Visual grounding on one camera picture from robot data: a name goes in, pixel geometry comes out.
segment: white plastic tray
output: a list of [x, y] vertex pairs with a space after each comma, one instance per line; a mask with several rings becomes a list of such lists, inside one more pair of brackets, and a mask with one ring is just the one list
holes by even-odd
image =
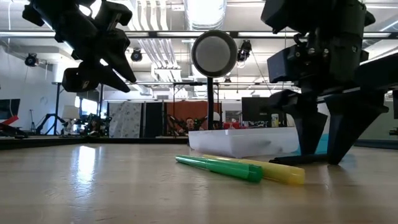
[[190, 131], [190, 147], [200, 153], [242, 158], [294, 152], [299, 146], [296, 128]]

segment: wall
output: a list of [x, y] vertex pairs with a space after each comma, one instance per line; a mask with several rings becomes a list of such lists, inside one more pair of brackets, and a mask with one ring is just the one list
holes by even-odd
[[[12, 126], [30, 130], [29, 110], [33, 110], [33, 121], [36, 126], [44, 115], [55, 112], [57, 86], [51, 84], [53, 81], [54, 76], [51, 71], [48, 71], [46, 76], [43, 68], [29, 68], [23, 60], [5, 53], [0, 47], [0, 100], [21, 99], [19, 120]], [[76, 93], [64, 91], [60, 94], [59, 115], [62, 115], [64, 105], [74, 105], [75, 97]], [[50, 119], [43, 131], [45, 132], [52, 124], [53, 119]]]
[[394, 119], [394, 105], [392, 101], [384, 102], [389, 108], [388, 113], [381, 114], [359, 139], [397, 140], [398, 136], [390, 136], [389, 131], [398, 127], [398, 119]]

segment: wooden table surface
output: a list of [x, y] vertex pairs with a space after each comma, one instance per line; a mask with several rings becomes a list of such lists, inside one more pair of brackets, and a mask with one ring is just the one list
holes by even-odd
[[184, 145], [0, 151], [0, 223], [398, 223], [398, 151], [353, 148], [304, 186], [184, 164]]

